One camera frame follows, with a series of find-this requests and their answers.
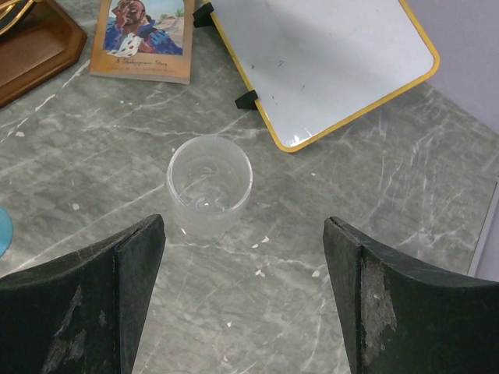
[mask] wooden tray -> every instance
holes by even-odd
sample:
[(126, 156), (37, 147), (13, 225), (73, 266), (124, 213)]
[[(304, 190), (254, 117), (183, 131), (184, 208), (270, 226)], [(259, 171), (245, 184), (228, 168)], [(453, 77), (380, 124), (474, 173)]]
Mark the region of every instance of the wooden tray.
[(55, 1), (36, 4), (0, 37), (0, 108), (74, 65), (86, 40), (85, 31)]

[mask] blue object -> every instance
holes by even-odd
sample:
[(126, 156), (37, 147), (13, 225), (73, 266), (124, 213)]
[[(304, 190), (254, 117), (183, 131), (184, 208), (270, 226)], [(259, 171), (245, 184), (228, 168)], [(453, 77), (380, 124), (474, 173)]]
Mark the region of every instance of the blue object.
[(10, 243), (12, 243), (13, 234), (12, 220), (7, 212), (0, 208), (0, 257), (3, 256)]

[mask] illustrated book cover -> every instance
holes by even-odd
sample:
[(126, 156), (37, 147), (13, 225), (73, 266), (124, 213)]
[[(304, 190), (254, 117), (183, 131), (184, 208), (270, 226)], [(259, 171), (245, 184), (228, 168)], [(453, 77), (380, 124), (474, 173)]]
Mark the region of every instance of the illustrated book cover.
[(188, 84), (195, 0), (102, 0), (90, 74)]

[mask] marble table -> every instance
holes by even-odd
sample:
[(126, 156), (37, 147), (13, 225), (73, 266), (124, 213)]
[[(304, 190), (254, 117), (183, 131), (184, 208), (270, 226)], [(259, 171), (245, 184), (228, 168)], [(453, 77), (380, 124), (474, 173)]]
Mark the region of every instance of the marble table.
[(189, 86), (93, 77), (98, 1), (60, 3), (90, 39), (76, 66), (0, 111), (0, 205), (16, 231), (0, 276), (151, 213), (168, 226), (166, 167), (194, 136), (232, 139), (255, 173), (248, 210), (215, 247), (167, 230), (134, 372), (349, 372), (322, 247), (331, 215), (467, 271), (499, 135), (430, 86), (283, 153), (258, 113), (235, 108), (244, 84), (214, 29), (195, 31)]

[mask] clear plastic cup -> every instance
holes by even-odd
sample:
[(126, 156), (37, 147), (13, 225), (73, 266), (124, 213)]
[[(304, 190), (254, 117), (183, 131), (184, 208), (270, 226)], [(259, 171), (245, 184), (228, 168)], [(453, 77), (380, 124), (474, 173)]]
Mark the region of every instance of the clear plastic cup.
[(173, 154), (166, 175), (170, 213), (181, 240), (206, 248), (239, 219), (253, 184), (242, 149), (220, 136), (200, 136)]

